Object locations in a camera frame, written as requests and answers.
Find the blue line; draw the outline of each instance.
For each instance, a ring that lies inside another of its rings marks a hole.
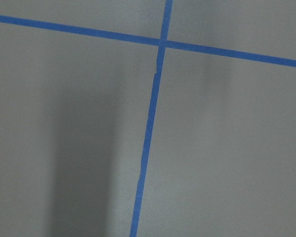
[[[140,176],[137,183],[133,218],[132,218],[132,224],[131,224],[130,235],[129,235],[130,237],[137,236],[139,216],[140,216],[140,211],[142,206],[148,158],[149,158],[149,152],[150,152],[151,137],[152,137],[152,131],[153,131],[154,116],[156,113],[163,60],[164,60],[164,54],[166,49],[165,42],[168,37],[168,31],[169,31],[169,25],[170,25],[172,3],[173,3],[173,0],[167,0],[164,8],[162,28],[161,28],[161,34],[160,34],[160,46],[158,48],[158,55],[157,55],[157,61],[156,61],[157,69],[156,69],[156,74],[154,75],[153,84],[152,84],[151,99],[150,99],[148,120],[147,120],[147,126],[146,126],[146,134],[145,134],[143,153],[142,153],[141,171],[140,171]]]
[[[50,22],[44,22],[44,21],[28,20],[28,19],[22,19],[22,18],[10,17],[10,16],[0,15],[0,22],[20,25],[20,26],[28,26],[28,27],[53,30],[53,31],[68,32],[68,33],[85,35],[85,36],[94,36],[94,37],[101,37],[101,38],[107,38],[107,39],[113,39],[113,40],[143,43],[143,44],[149,44],[149,45],[155,45],[155,46],[159,46],[159,42],[160,42],[159,39],[148,38],[143,36],[134,36],[134,35],[128,35],[123,33],[101,31],[101,30],[95,30],[95,29],[84,28],[84,27],[69,26],[69,25],[56,24],[56,23],[50,23]]]
[[[235,51],[230,49],[215,48],[215,47],[202,46],[202,45],[189,44],[189,43],[180,43],[175,41],[167,41],[166,47],[181,49],[186,51],[214,54],[219,56],[226,56],[231,58],[241,58],[241,59],[247,59],[251,61],[258,61],[258,62],[264,62],[264,63],[272,63],[272,64],[278,64],[278,65],[284,65],[284,66],[290,66],[290,67],[296,68],[296,60],[287,59],[287,58],[279,58],[279,57],[267,56],[262,54],[247,53],[247,52]]]
[[[197,44],[166,40],[166,36],[167,36],[166,29],[169,29],[169,22],[170,22],[170,19],[166,19],[166,18],[170,16],[164,15],[164,17],[166,20],[164,22],[165,23],[167,22],[167,24],[162,24],[163,28],[161,30],[160,39],[134,36],[134,35],[128,35],[128,34],[116,33],[116,32],[110,32],[110,31],[101,31],[101,30],[84,28],[84,27],[62,25],[62,24],[56,24],[56,23],[50,23],[50,22],[28,20],[23,18],[16,18],[16,17],[2,16],[2,15],[0,15],[0,22],[7,23],[7,24],[20,25],[20,26],[28,26],[28,27],[53,30],[53,31],[61,31],[61,32],[67,32],[67,33],[79,34],[79,35],[101,37],[101,38],[121,40],[121,41],[134,42],[134,43],[142,43],[142,44],[148,44],[148,45],[154,45],[154,46],[163,45],[165,43],[165,47],[167,48],[181,49],[181,50],[200,52],[200,53],[208,53],[213,55],[240,58],[240,59],[246,59],[251,61],[278,64],[278,65],[284,65],[284,66],[296,68],[296,60],[293,60],[293,59],[273,57],[273,56],[267,56],[262,54],[248,53],[248,52],[242,52],[242,51],[236,51],[236,50],[229,50],[229,49],[223,49],[223,48],[215,48],[210,46],[203,46],[203,45],[197,45]]]

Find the blue tape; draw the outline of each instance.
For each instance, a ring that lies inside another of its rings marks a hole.
[[[56,24],[56,23],[50,23],[50,22],[44,22],[44,21],[28,20],[28,19],[22,19],[22,18],[10,17],[10,16],[0,15],[0,22],[20,25],[20,26],[28,26],[28,27],[53,30],[53,31],[61,31],[61,32],[67,32],[67,33],[73,33],[73,34],[79,34],[79,35],[85,35],[85,36],[94,36],[94,37],[101,37],[101,38],[107,38],[107,39],[113,39],[113,40],[143,43],[143,44],[149,44],[149,45],[155,45],[155,46],[158,46],[160,42],[159,39],[148,38],[143,36],[134,36],[134,35],[115,33],[110,31],[101,31],[101,30],[95,30],[95,29],[84,28],[84,27],[69,26],[69,25]]]
[[[156,107],[157,107],[160,79],[161,79],[163,60],[164,60],[164,54],[166,49],[165,42],[168,37],[168,31],[169,31],[169,25],[170,25],[172,3],[173,3],[173,0],[167,0],[164,8],[162,28],[161,28],[161,34],[160,34],[160,46],[158,48],[158,55],[157,55],[157,61],[156,61],[157,69],[156,69],[156,74],[154,75],[153,84],[152,84],[151,99],[150,99],[148,120],[147,120],[147,126],[146,126],[146,134],[145,134],[143,153],[142,153],[141,171],[140,171],[140,176],[137,183],[133,218],[132,218],[132,224],[131,224],[130,235],[129,235],[130,237],[137,236],[139,216],[140,216],[140,211],[142,206],[148,158],[149,158],[149,152],[150,152],[151,137],[152,137],[152,131],[153,131],[154,116],[155,116]]]
[[[175,41],[167,41],[166,47],[181,49],[186,51],[214,54],[219,56],[226,56],[231,58],[247,59],[251,61],[258,61],[258,62],[264,62],[264,63],[272,63],[272,64],[278,64],[278,65],[284,65],[284,66],[290,66],[290,67],[296,68],[296,60],[287,59],[287,58],[266,56],[266,55],[255,54],[255,53],[246,53],[241,51],[215,48],[215,47],[202,46],[202,45],[189,44],[189,43],[180,43]]]

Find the vertical blue line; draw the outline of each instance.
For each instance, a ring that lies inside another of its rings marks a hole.
[[[161,79],[162,67],[163,67],[163,59],[164,59],[164,53],[166,49],[165,44],[168,37],[168,31],[169,31],[169,25],[170,25],[172,3],[173,3],[173,0],[166,0],[166,4],[164,8],[162,28],[161,28],[161,34],[160,34],[160,44],[158,48],[157,61],[156,61],[157,69],[156,69],[156,74],[154,75],[153,84],[152,84],[148,120],[147,120],[145,140],[144,140],[143,153],[142,153],[141,171],[140,171],[140,176],[137,183],[133,218],[132,218],[132,224],[131,224],[130,235],[129,235],[130,237],[137,236],[139,216],[140,216],[142,200],[143,200],[144,185],[145,185],[145,179],[146,179],[153,123],[154,123],[154,116],[156,113],[160,79]]]

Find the concrete floor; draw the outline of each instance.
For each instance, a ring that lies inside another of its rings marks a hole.
[[[165,1],[0,1],[159,38]],[[296,0],[174,0],[169,40],[296,60]],[[0,237],[127,237],[157,46],[0,23]],[[166,49],[139,237],[296,237],[296,68]]]

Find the gray surface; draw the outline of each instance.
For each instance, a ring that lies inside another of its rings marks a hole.
[[[129,235],[156,52],[0,23],[0,237]]]
[[[296,69],[167,49],[139,237],[296,237]]]
[[[165,0],[0,0],[0,14],[159,38]]]
[[[296,0],[174,0],[168,39],[296,59]]]

